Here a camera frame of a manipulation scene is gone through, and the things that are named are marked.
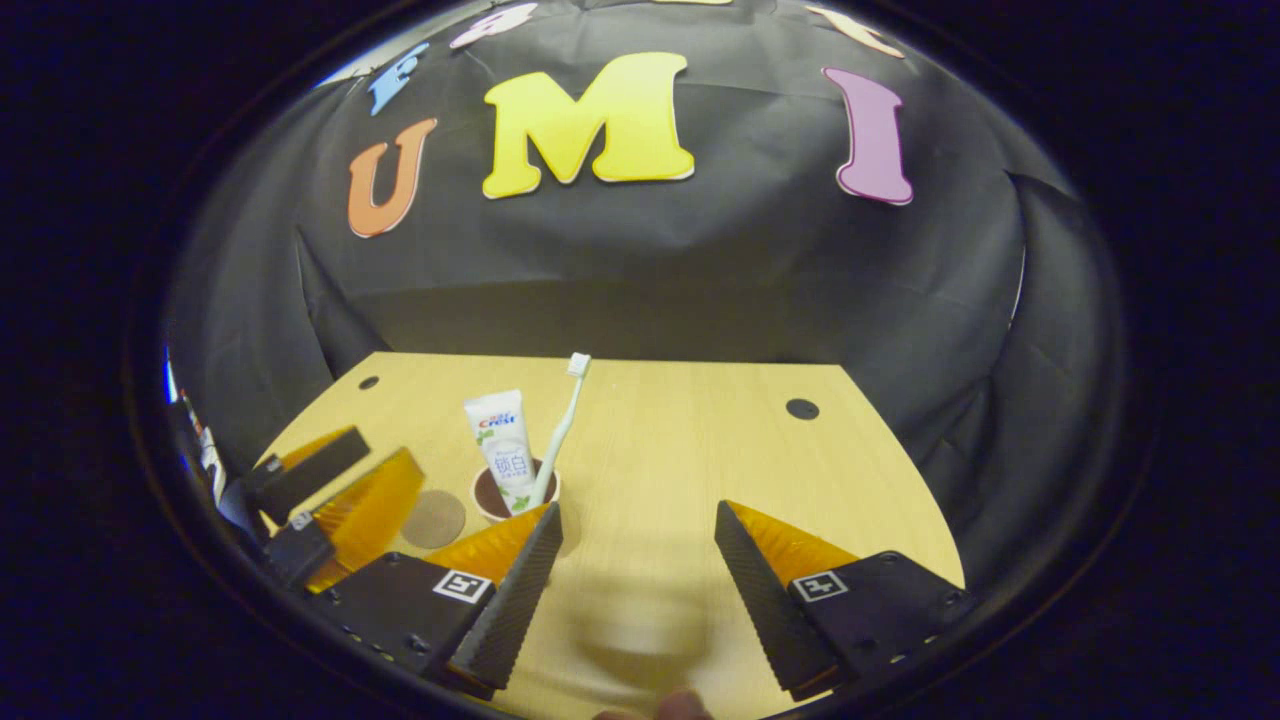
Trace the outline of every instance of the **foam letter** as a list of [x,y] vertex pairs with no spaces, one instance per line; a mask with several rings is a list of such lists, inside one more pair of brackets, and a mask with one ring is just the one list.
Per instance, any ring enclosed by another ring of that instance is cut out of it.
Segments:
[[854,20],[854,18],[850,18],[849,15],[841,15],[840,13],[835,13],[832,10],[827,10],[823,8],[813,8],[810,5],[805,5],[805,10],[818,13],[819,15],[827,18],[827,20],[829,20],[831,24],[836,27],[836,29],[873,50],[879,50],[881,53],[886,55],[892,55],[893,58],[899,59],[904,58],[902,53],[899,49],[890,47],[888,45],[881,42],[878,32]]
[[604,127],[604,151],[591,164],[605,182],[681,179],[694,173],[694,156],[676,137],[673,86],[687,67],[672,53],[636,53],[616,58],[575,102],[547,73],[520,76],[495,85],[485,102],[497,109],[493,173],[485,197],[532,192],[541,179],[529,164],[526,138],[552,174],[573,182],[591,141]]
[[466,32],[453,38],[449,47],[457,50],[458,47],[471,45],[481,37],[489,37],[490,35],[498,35],[499,32],[520,27],[525,24],[529,15],[534,14],[534,8],[536,6],[538,3],[525,3],[524,5],[516,5],[500,13],[494,13],[483,20],[476,20]]
[[379,142],[365,150],[351,161],[351,193],[347,196],[347,222],[351,232],[360,237],[381,234],[404,219],[413,196],[417,193],[419,168],[422,165],[422,149],[426,136],[435,129],[435,118],[428,118],[404,128],[397,137],[399,163],[396,165],[396,190],[392,197],[381,205],[374,205],[374,176],[378,173],[378,159],[387,152],[387,143]]
[[849,161],[836,170],[840,187],[859,197],[893,205],[911,201],[911,183],[902,177],[902,141],[896,110],[902,100],[892,90],[837,68],[822,74],[840,86],[849,113]]
[[429,46],[429,42],[424,42],[410,50],[408,55],[404,55],[399,63],[396,63],[390,69],[378,76],[378,79],[369,86],[369,92],[374,94],[374,109],[369,111],[370,117],[376,115],[408,83],[410,73],[417,67],[417,56]]

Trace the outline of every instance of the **white toothbrush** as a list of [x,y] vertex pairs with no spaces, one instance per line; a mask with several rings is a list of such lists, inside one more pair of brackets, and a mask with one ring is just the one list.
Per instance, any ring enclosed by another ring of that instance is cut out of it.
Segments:
[[547,452],[543,455],[543,466],[538,470],[538,478],[534,480],[534,501],[529,503],[529,509],[541,505],[543,498],[547,497],[547,486],[550,483],[552,470],[556,469],[556,456],[559,454],[559,446],[563,445],[570,427],[573,425],[573,411],[577,410],[577,395],[582,392],[582,380],[586,378],[586,366],[590,364],[591,356],[582,355],[581,352],[575,352],[568,359],[568,369],[564,372],[577,378],[577,384],[573,386],[573,400],[568,401],[568,410],[564,411],[561,424],[556,425],[556,432],[552,433],[552,443],[547,446]]

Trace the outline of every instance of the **coaster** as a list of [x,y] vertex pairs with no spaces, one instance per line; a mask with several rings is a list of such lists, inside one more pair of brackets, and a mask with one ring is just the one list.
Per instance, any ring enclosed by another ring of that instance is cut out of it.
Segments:
[[431,550],[453,542],[466,521],[467,511],[461,500],[443,489],[430,489],[417,496],[417,505],[401,534],[410,543]]

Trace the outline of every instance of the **letter m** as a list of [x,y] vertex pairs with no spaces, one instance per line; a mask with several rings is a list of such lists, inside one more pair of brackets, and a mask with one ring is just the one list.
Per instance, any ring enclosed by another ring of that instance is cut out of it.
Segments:
[[672,53],[616,58],[575,102],[547,73],[495,85],[484,96],[497,109],[493,173],[485,197],[532,192],[541,181],[529,164],[529,142],[561,183],[577,178],[591,141],[604,127],[604,151],[591,164],[605,182],[669,181],[694,173],[694,156],[676,137],[676,73],[687,67]]

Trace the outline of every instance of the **orange letter u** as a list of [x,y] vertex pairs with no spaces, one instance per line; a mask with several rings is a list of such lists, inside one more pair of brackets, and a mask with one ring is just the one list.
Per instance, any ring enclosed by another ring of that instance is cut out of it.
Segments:
[[401,150],[399,163],[396,165],[396,190],[392,191],[390,200],[381,205],[374,205],[374,176],[378,173],[378,159],[387,152],[387,143],[379,142],[351,161],[351,195],[347,196],[351,232],[360,237],[374,237],[404,219],[417,193],[422,147],[433,129],[435,118],[428,118],[404,128],[396,137],[396,145]]

